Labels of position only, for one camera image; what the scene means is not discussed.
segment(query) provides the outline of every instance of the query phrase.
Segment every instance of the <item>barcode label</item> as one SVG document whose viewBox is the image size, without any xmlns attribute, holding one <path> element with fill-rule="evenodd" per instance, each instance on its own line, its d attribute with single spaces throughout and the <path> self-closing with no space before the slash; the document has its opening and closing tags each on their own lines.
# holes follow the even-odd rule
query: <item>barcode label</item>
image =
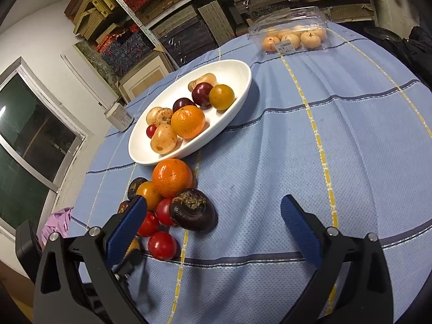
<svg viewBox="0 0 432 324">
<path fill-rule="evenodd" d="M 295 52 L 295 48 L 289 40 L 281 41 L 280 43 L 274 44 L 274 46 L 278 53 L 281 53 L 282 55 Z"/>
</svg>

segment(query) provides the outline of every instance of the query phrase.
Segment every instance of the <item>orange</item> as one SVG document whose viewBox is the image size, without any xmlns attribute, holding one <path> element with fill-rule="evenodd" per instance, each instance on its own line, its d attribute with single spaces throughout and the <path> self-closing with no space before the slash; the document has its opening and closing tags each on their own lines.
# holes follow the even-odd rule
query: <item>orange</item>
<svg viewBox="0 0 432 324">
<path fill-rule="evenodd" d="M 171 118 L 172 129 L 184 139 L 191 139 L 199 135 L 205 124 L 204 112 L 196 106 L 184 106 L 175 111 Z"/>
<path fill-rule="evenodd" d="M 147 201 L 147 211 L 155 211 L 158 203 L 163 200 L 163 197 L 156 190 L 156 186 L 152 181 L 142 183 L 137 189 L 137 195 L 141 195 Z"/>
<path fill-rule="evenodd" d="M 159 162 L 155 167 L 152 182 L 162 196 L 173 197 L 177 192 L 193 186 L 192 171 L 183 161 L 169 158 Z"/>
</svg>

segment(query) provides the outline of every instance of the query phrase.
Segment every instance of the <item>bowl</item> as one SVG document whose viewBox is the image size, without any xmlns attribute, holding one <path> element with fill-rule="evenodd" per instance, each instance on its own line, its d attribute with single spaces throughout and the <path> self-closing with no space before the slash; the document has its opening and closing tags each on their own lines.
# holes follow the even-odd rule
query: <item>bowl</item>
<svg viewBox="0 0 432 324">
<path fill-rule="evenodd" d="M 181 97 L 192 99 L 192 93 L 187 89 L 187 85 L 206 73 L 213 73 L 216 76 L 218 84 L 226 84 L 233 89 L 235 94 L 234 103 L 229 109 L 223 112 L 217 111 L 213 107 L 202 108 L 206 116 L 206 125 L 201 134 L 190 140 L 178 137 L 176 147 L 167 154 L 162 155 L 154 152 L 150 147 L 150 139 L 146 134 L 148 127 L 146 116 L 148 112 L 157 106 L 172 108 L 174 102 Z M 234 119 L 241 106 L 245 103 L 251 79 L 251 69 L 249 66 L 236 59 L 213 62 L 187 73 L 161 92 L 139 117 L 129 138 L 128 149 L 130 158 L 139 164 L 154 165 L 167 158 L 186 157 L 200 149 Z"/>
</svg>

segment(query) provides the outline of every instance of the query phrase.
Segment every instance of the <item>window frame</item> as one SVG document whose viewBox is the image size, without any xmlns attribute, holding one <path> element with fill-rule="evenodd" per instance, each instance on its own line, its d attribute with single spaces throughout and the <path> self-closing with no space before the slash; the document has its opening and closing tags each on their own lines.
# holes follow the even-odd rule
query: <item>window frame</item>
<svg viewBox="0 0 432 324">
<path fill-rule="evenodd" d="M 3 73 L 0 74 L 0 92 L 12 77 L 18 74 L 25 84 L 29 87 L 32 93 L 46 106 L 46 108 L 59 119 L 76 138 L 65 155 L 57 174 L 51 182 L 27 163 L 18 153 L 15 152 L 5 138 L 0 134 L 0 145 L 12 156 L 12 158 L 21 165 L 33 177 L 42 182 L 48 187 L 49 191 L 47 198 L 42 207 L 42 212 L 39 218 L 37 235 L 42 232 L 42 227 L 45 225 L 49 215 L 58 200 L 58 193 L 63 187 L 66 175 L 70 170 L 77 153 L 83 147 L 86 139 L 90 136 L 89 131 L 85 128 L 63 105 L 49 92 L 44 84 L 36 77 L 29 66 L 24 62 L 22 57 L 19 57 L 11 64 Z M 15 229 L 10 226 L 5 220 L 0 218 L 0 233 L 6 235 L 9 239 L 15 241 Z"/>
</svg>

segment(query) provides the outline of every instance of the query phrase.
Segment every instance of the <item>table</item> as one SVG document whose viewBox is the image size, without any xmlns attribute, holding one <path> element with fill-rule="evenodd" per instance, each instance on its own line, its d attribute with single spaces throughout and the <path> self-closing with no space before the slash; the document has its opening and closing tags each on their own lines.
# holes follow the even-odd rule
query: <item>table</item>
<svg viewBox="0 0 432 324">
<path fill-rule="evenodd" d="M 171 228 L 185 258 L 148 256 L 129 279 L 148 322 L 278 323 L 314 271 L 280 216 L 288 193 L 325 226 L 349 236 L 379 235 L 395 320 L 420 291 L 432 269 L 432 94 L 372 41 L 334 23 L 329 28 L 328 50 L 286 56 L 286 65 L 277 55 L 262 60 L 246 36 L 234 39 L 128 105 L 139 118 L 175 79 L 218 59 L 240 59 L 252 70 L 235 119 L 185 158 L 197 166 L 198 188 L 217 209 L 217 228 L 187 238 Z M 150 179 L 153 167 L 129 157 L 131 131 L 108 132 L 86 174 L 69 236 L 103 226 L 126 199 L 129 182 Z M 340 290 L 337 284 L 336 297 Z"/>
</svg>

